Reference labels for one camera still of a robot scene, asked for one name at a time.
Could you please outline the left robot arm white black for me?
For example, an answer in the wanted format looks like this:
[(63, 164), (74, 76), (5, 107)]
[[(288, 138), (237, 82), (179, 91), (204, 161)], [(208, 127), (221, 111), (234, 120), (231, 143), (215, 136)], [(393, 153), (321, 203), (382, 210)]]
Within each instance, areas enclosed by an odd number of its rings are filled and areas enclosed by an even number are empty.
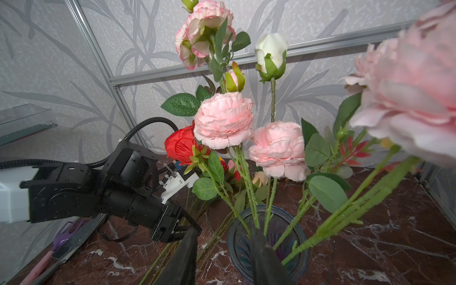
[(1, 222), (40, 223), (67, 217), (106, 214), (151, 230), (164, 243), (201, 231), (179, 205), (158, 197), (157, 156), (148, 148), (121, 141), (101, 169), (53, 160), (1, 163)]

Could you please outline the white rosebud stem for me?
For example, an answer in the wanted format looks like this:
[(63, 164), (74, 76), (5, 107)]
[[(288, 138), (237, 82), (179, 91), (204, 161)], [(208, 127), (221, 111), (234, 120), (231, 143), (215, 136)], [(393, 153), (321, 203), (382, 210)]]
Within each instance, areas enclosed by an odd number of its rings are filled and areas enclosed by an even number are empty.
[[(284, 35), (272, 33), (263, 35), (255, 46), (257, 59), (256, 70), (263, 83), (271, 85), (271, 122), (276, 120), (276, 80), (283, 76), (286, 69), (286, 53), (288, 42)], [(272, 206), (277, 189), (277, 179), (271, 178), (267, 184), (268, 197), (266, 203), (264, 235), (267, 236), (272, 218)]]

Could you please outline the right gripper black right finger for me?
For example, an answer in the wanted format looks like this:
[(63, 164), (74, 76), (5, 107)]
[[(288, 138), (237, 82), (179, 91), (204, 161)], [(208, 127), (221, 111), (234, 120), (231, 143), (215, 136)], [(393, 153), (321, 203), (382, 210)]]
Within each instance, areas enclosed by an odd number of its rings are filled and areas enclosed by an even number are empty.
[(260, 229), (251, 232), (250, 262), (255, 285), (291, 285), (292, 279)]

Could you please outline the pink rose stem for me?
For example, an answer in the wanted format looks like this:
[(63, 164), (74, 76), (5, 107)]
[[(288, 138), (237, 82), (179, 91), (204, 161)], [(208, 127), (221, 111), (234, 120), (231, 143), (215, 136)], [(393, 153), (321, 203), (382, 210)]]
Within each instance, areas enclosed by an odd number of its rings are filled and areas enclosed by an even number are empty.
[(267, 179), (306, 179), (305, 142), (302, 128), (293, 122), (272, 122), (254, 129), (254, 102), (243, 97), (245, 76), (237, 63), (225, 73), (224, 93), (203, 101), (195, 116), (194, 134), (213, 150), (231, 149), (234, 162), (247, 190), (253, 223), (260, 228), (255, 181), (248, 160), (260, 167)]
[(389, 196), (421, 161), (456, 165), (456, 4), (445, 1), (419, 17), (395, 39), (382, 42), (361, 58), (366, 80), (361, 109), (350, 120), (377, 139), (391, 141), (390, 155), (408, 157), (378, 183), (367, 177), (356, 192), (306, 242), (286, 258), (359, 223)]
[(234, 15), (222, 1), (184, 1), (190, 13), (175, 37), (175, 49), (185, 68), (193, 71), (208, 66), (214, 80), (206, 79), (209, 88), (198, 86), (195, 95), (178, 93), (166, 99), (161, 108), (181, 117), (194, 116), (201, 103), (217, 91), (240, 92), (245, 76), (238, 64), (232, 61), (234, 53), (251, 44), (246, 32), (236, 33), (232, 27)]

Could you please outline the dark red rose stem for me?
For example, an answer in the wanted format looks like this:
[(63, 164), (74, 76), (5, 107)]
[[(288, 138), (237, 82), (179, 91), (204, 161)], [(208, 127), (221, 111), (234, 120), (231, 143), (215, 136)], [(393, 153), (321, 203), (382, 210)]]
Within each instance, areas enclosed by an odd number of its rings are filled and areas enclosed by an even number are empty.
[(222, 164), (223, 170), (225, 173), (229, 173), (233, 175), (233, 177), (237, 180), (241, 180), (241, 174), (238, 171), (238, 168), (233, 160), (224, 160), (221, 157), (219, 157), (220, 162)]

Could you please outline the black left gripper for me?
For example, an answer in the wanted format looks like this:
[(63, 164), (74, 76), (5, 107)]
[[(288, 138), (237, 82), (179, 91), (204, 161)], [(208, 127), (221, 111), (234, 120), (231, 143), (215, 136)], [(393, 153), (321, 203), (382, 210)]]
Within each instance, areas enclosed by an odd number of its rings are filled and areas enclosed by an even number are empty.
[(106, 190), (103, 212), (123, 218), (132, 225), (149, 228), (153, 241), (180, 241), (190, 228), (201, 233), (201, 227), (182, 207), (169, 201), (162, 204), (161, 199), (154, 195), (144, 197), (120, 188)]

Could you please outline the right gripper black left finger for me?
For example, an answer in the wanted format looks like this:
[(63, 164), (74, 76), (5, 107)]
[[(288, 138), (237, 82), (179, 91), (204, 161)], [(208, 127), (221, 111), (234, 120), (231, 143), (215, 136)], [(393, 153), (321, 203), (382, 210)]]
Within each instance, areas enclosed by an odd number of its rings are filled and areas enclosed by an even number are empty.
[(194, 285), (197, 266), (198, 231), (187, 231), (177, 251), (155, 282), (156, 285)]

